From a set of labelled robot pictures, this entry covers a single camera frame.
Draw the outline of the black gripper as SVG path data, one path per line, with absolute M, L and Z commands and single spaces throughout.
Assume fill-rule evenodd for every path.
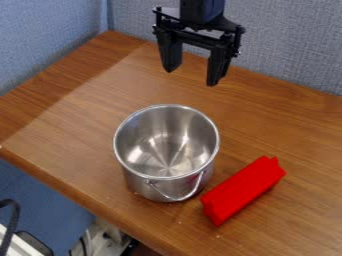
M 156 18 L 175 21 L 182 28 L 194 31 L 220 31 L 232 35 L 232 55 L 240 54 L 240 39 L 246 33 L 242 25 L 224 17 L 226 0 L 179 0 L 177 7 L 156 6 L 152 12 Z M 156 33 L 160 60 L 164 70 L 171 73 L 182 64 L 183 43 L 173 32 Z M 207 65 L 207 85 L 215 86 L 226 76 L 231 63 L 231 49 L 216 45 L 211 50 Z

